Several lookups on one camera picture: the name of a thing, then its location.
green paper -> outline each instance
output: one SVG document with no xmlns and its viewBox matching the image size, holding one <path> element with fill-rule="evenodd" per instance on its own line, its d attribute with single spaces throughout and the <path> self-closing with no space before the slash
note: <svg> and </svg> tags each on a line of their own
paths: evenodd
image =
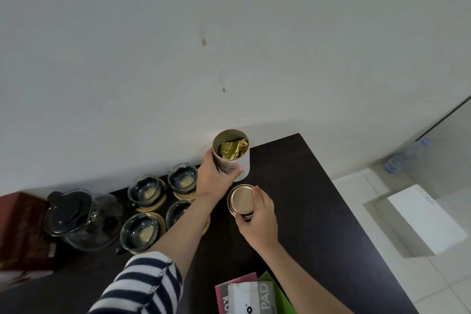
<svg viewBox="0 0 471 314">
<path fill-rule="evenodd" d="M 296 314 L 293 306 L 289 302 L 286 295 L 282 292 L 277 283 L 270 276 L 270 273 L 265 272 L 259 277 L 259 281 L 271 281 L 273 282 L 273 288 L 275 290 L 275 300 L 276 300 L 276 311 L 278 314 Z"/>
</svg>

water bottle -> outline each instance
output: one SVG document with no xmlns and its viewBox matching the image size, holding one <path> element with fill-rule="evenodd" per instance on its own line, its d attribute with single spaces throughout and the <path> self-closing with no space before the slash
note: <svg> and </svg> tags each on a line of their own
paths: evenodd
<svg viewBox="0 0 471 314">
<path fill-rule="evenodd" d="M 383 168 L 391 174 L 396 174 L 399 170 L 402 170 L 407 163 L 413 158 L 416 158 L 419 154 L 422 154 L 427 149 L 427 146 L 431 143 L 430 139 L 424 138 L 419 141 L 415 141 L 408 147 L 399 153 L 395 153 L 391 159 L 383 164 Z"/>
</svg>

gold foil packet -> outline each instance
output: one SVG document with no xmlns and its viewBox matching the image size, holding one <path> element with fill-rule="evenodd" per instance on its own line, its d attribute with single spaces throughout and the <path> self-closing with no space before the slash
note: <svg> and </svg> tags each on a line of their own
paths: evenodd
<svg viewBox="0 0 471 314">
<path fill-rule="evenodd" d="M 249 144 L 246 139 L 223 143 L 219 148 L 219 155 L 225 160 L 234 160 L 243 156 L 247 149 Z"/>
</svg>

white box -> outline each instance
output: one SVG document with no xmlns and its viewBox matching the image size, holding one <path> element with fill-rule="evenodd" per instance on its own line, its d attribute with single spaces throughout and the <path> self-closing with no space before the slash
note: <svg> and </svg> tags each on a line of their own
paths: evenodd
<svg viewBox="0 0 471 314">
<path fill-rule="evenodd" d="M 381 200 L 376 208 L 414 257 L 437 255 L 468 237 L 419 185 Z"/>
</svg>

striped sleeve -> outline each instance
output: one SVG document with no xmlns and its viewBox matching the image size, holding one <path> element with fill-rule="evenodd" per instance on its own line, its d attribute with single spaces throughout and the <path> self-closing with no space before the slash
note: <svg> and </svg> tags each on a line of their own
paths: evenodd
<svg viewBox="0 0 471 314">
<path fill-rule="evenodd" d="M 175 314 L 183 282 L 173 261 L 160 252 L 131 258 L 89 314 Z"/>
</svg>

